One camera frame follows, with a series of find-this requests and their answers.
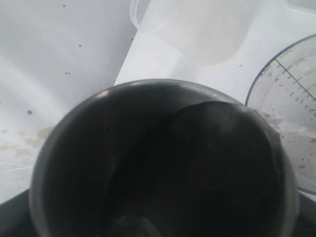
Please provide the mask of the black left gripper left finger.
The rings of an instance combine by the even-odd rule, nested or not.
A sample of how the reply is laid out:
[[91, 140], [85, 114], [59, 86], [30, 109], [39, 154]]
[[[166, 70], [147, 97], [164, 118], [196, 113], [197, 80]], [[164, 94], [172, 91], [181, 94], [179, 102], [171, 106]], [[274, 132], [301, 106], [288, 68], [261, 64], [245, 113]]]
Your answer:
[[1, 237], [39, 237], [30, 205], [29, 189], [0, 205]]

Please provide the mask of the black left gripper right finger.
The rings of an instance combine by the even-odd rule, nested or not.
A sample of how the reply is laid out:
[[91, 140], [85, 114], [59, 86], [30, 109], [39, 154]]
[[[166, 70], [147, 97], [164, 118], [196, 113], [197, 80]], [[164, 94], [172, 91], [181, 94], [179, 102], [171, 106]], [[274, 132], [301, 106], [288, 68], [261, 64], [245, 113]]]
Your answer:
[[299, 191], [300, 209], [295, 226], [296, 237], [316, 236], [316, 195]]

